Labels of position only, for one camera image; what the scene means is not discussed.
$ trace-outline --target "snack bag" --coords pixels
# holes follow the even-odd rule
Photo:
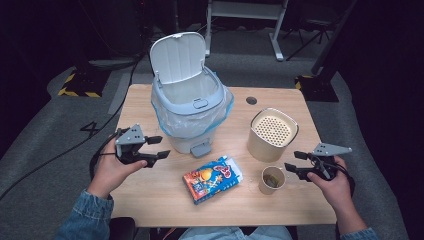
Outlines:
[[[183,176],[183,181],[196,205],[237,185],[241,180],[243,175],[240,168],[234,159],[227,156],[222,156]]]

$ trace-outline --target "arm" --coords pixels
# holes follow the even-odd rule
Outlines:
[[[103,153],[114,152],[115,141],[111,140]],[[130,174],[146,165],[146,161],[124,165],[114,154],[101,155],[92,182],[81,193],[55,239],[108,239],[113,210],[110,192],[119,187]]]
[[[335,161],[346,168],[344,160],[340,157],[335,156]],[[341,171],[338,171],[337,176],[331,181],[325,181],[314,173],[308,173],[308,178],[322,190],[325,199],[333,207],[340,235],[358,233],[368,229],[353,204],[349,181]]]

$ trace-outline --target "beige canister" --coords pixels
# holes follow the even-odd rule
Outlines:
[[[266,108],[250,124],[247,149],[259,161],[274,162],[280,159],[298,132],[299,126],[291,117],[277,109]]]

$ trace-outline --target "perforated lid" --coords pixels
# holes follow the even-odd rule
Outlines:
[[[205,51],[205,39],[195,32],[176,33],[159,39],[150,49],[155,79],[169,84],[200,74]]]
[[[276,146],[287,146],[296,137],[299,126],[286,114],[267,108],[252,120],[253,131],[265,142]]]

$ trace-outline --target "person's right hand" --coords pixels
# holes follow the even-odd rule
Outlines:
[[[343,159],[334,156],[334,160],[346,168]],[[325,181],[311,172],[308,173],[308,178],[321,189],[325,199],[333,207],[340,234],[353,233],[367,228],[353,204],[349,181],[344,173],[337,171],[336,177],[331,181]]]
[[[346,163],[343,159],[334,156],[334,160],[337,164],[346,168]],[[331,181],[326,181],[311,172],[308,173],[308,178],[321,189],[325,199],[327,199],[334,210],[339,210],[353,204],[350,195],[349,181],[346,175],[341,171],[338,171],[336,177]]]

